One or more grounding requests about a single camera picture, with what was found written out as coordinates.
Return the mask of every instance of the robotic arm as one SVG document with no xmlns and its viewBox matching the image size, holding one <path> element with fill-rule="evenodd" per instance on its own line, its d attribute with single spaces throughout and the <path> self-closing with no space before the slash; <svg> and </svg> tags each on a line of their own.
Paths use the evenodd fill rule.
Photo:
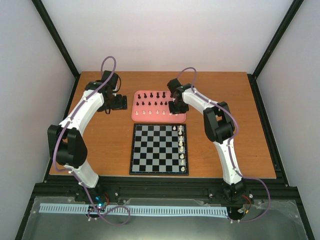
<svg viewBox="0 0 320 240">
<path fill-rule="evenodd" d="M 116 94 L 118 79 L 120 79 L 116 73 L 105 86 L 92 94 L 110 74 L 110 71 L 104 71 L 101 80 L 91 81 L 85 87 L 81 100 L 68 117 L 58 126 L 51 125 L 47 130 L 50 157 L 53 159 L 58 136 L 66 127 L 64 136 L 62 136 L 65 141 L 59 143 L 56 162 L 74 172 L 81 181 L 80 183 L 84 183 L 88 188 L 94 188 L 97 185 L 99 176 L 87 161 L 88 150 L 83 140 L 86 126 L 96 111 L 105 111 L 109 114 L 110 110 L 127 109 L 127 97 Z"/>
<path fill-rule="evenodd" d="M 223 180 L 227 183 L 224 188 L 224 194 L 228 201 L 232 201 L 235 196 L 243 193 L 245 186 L 243 179 L 237 172 L 240 172 L 236 153 L 234 149 L 234 140 L 231 139 L 229 145 L 231 149 L 230 158 L 228 141 L 233 136 L 235 130 L 232 119 L 218 107 L 213 106 L 210 102 L 215 103 L 230 112 L 226 102 L 216 102 L 213 100 L 205 101 L 207 98 L 199 93 L 196 88 L 191 88 L 191 84 L 181 85 L 178 79 L 173 79 L 167 84 L 173 101 L 169 102 L 169 110 L 173 114 L 186 113 L 189 105 L 203 114 L 204 131 L 207 138 L 215 145 L 223 171 Z"/>
</svg>

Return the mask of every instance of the black and white checkered board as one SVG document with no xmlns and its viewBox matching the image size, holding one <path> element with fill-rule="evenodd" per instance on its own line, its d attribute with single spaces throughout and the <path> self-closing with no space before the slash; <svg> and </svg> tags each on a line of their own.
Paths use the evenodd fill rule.
<svg viewBox="0 0 320 240">
<path fill-rule="evenodd" d="M 183 151 L 179 147 L 180 136 L 183 138 Z M 186 125 L 135 123 L 130 174 L 189 175 Z"/>
</svg>

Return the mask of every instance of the white enclosure wall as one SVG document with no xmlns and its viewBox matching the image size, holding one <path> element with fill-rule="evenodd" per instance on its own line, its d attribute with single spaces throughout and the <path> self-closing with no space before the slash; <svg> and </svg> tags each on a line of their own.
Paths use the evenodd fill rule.
<svg viewBox="0 0 320 240">
<path fill-rule="evenodd" d="M 320 1 L 304 1 L 257 82 L 290 185 L 320 239 Z"/>
<path fill-rule="evenodd" d="M 0 1 L 0 239 L 14 239 L 74 78 L 32 2 Z"/>
<path fill-rule="evenodd" d="M 43 0 L 79 71 L 252 73 L 292 0 Z"/>
</svg>

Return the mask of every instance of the purple cable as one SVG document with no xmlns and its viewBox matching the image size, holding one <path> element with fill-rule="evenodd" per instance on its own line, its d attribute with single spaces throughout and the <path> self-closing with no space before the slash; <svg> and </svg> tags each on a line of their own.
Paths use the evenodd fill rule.
<svg viewBox="0 0 320 240">
<path fill-rule="evenodd" d="M 219 106 L 218 104 L 213 103 L 212 101 L 209 101 L 208 98 L 201 96 L 200 94 L 198 94 L 198 93 L 194 90 L 194 85 L 195 85 L 196 78 L 197 78 L 197 70 L 196 70 L 194 67 L 190 66 L 190 67 L 187 67 L 187 68 L 183 69 L 183 70 L 178 74 L 178 76 L 177 76 L 176 78 L 178 79 L 178 78 L 181 76 L 181 74 L 182 74 L 184 71 L 188 70 L 188 69 L 192 69 L 192 70 L 194 71 L 194 77 L 193 77 L 193 80 L 192 80 L 192 83 L 191 83 L 191 90 L 192 90 L 192 92 L 193 92 L 196 96 L 198 96 L 200 99 L 202 99 L 203 101 L 208 102 L 208 103 L 210 103 L 211 105 L 217 107 L 218 109 L 224 111 L 224 112 L 232 119 L 232 121 L 234 122 L 234 125 L 235 125 L 235 133 L 234 133 L 234 135 L 233 135 L 232 137 L 230 137 L 229 140 L 228 140 L 228 152 L 229 152 L 229 155 L 230 155 L 230 160 L 231 160 L 232 167 L 234 168 L 235 172 L 236 172 L 240 177 L 242 177 L 242 178 L 244 178 L 244 179 L 250 179 L 250 180 L 259 181 L 259 182 L 264 186 L 264 188 L 265 188 L 265 190 L 266 190 L 266 193 L 267 193 L 267 195 L 268 195 L 268 201 L 269 201 L 269 202 L 268 202 L 268 206 L 267 206 L 267 208 L 265 209 L 265 211 L 264 211 L 261 215 L 255 217 L 255 218 L 253 218 L 253 219 L 245 220 L 245 221 L 240 221 L 240 222 L 241 222 L 241 223 L 249 223 L 249 222 L 253 222 L 253 221 L 255 221 L 255 220 L 258 220 L 258 219 L 262 218 L 262 217 L 267 213 L 267 211 L 268 211 L 269 208 L 270 208 L 271 197 L 270 197 L 269 189 L 268 189 L 267 185 L 266 185 L 260 178 L 243 176 L 240 172 L 238 172 L 238 171 L 236 170 L 236 165 L 235 165 L 234 159 L 233 159 L 233 157 L 232 157 L 232 153 L 231 153 L 230 142 L 231 142 L 232 139 L 234 139 L 234 138 L 237 136 L 237 134 L 238 134 L 238 132 L 239 132 L 239 125 L 238 125 L 236 119 L 231 115 L 230 112 L 228 112 L 226 109 L 224 109 L 223 107 Z"/>
<path fill-rule="evenodd" d="M 79 111 L 79 109 L 83 106 L 83 104 L 84 104 L 86 101 L 88 101 L 88 99 L 91 98 L 93 94 L 97 93 L 101 88 L 103 88 L 103 87 L 107 84 L 107 82 L 110 80 L 110 78 L 112 77 L 112 75 L 114 74 L 114 72 L 115 72 L 115 70 L 116 70 L 116 66 L 117 66 L 117 61 L 116 61 L 116 59 L 115 59 L 113 56 L 107 56 L 107 57 L 102 61 L 102 64 L 101 64 L 101 69 L 100 69 L 101 76 L 103 75 L 104 64 L 105 64 L 106 60 L 108 60 L 108 59 L 113 59 L 113 62 L 114 62 L 114 64 L 113 64 L 113 69 L 112 69 L 112 71 L 111 71 L 110 76 L 109 76 L 96 90 L 94 90 L 92 93 L 90 93 L 90 94 L 86 97 L 86 100 L 83 100 L 82 102 L 80 102 L 80 104 L 75 108 L 75 110 L 73 111 L 72 115 L 70 116 L 70 121 L 68 121 L 68 122 L 65 124 L 65 126 L 64 126 L 63 129 L 61 130 L 61 133 L 60 133 L 59 136 L 58 136 L 58 139 L 57 139 L 56 144 L 55 144 L 55 146 L 54 146 L 53 156 L 52 156 L 52 164 L 53 164 L 54 169 L 55 169 L 57 172 L 64 172 L 64 171 L 69 171 L 69 170 L 70 170 L 69 168 L 64 168 L 64 169 L 58 169 L 58 168 L 57 168 L 57 152 L 58 152 L 58 149 L 59 149 L 59 144 L 60 144 L 60 142 L 62 141 L 62 137 L 63 137 L 64 133 L 65 133 L 66 130 L 67 130 L 67 127 L 69 126 L 69 124 L 71 123 L 71 121 L 74 119 L 75 115 L 77 114 L 77 112 Z M 72 173 L 72 174 L 73 174 L 73 176 L 77 179 L 77 181 L 78 181 L 79 183 L 81 183 L 81 181 L 80 181 L 80 179 L 77 177 L 77 175 L 76 175 L 75 173 Z M 89 198 L 89 201 L 90 201 L 90 203 L 92 204 L 94 210 L 95 210 L 95 211 L 97 212 L 97 214 L 99 215 L 99 218 L 102 218 L 105 222 L 107 222 L 108 224 L 114 225 L 114 226 L 122 226 L 122 225 L 126 224 L 126 223 L 130 220 L 130 217 L 131 217 L 131 216 L 130 216 L 130 210 L 129 210 L 127 207 L 125 207 L 125 206 L 116 206 L 116 207 L 113 207 L 113 208 L 111 208 L 109 211 L 107 211 L 105 214 L 101 215 L 101 214 L 99 213 L 99 211 L 97 210 L 96 206 L 94 205 L 94 202 L 93 202 L 93 200 L 92 200 L 92 198 L 91 198 L 91 196 L 90 196 L 90 194 L 89 194 L 89 192 L 88 192 L 87 187 L 86 187 L 84 184 L 83 184 L 82 186 L 83 186 L 84 191 L 86 192 L 86 194 L 87 194 L 87 196 L 88 196 L 88 198 Z M 117 209 L 117 208 L 124 208 L 124 209 L 127 210 L 127 212 L 128 212 L 128 218 L 127 218 L 127 220 L 126 220 L 125 222 L 120 223 L 120 224 L 116 224 L 116 223 L 109 222 L 108 220 L 106 220 L 106 219 L 104 218 L 105 215 L 107 215 L 108 213 L 110 213 L 111 211 L 113 211 L 114 209 Z"/>
</svg>

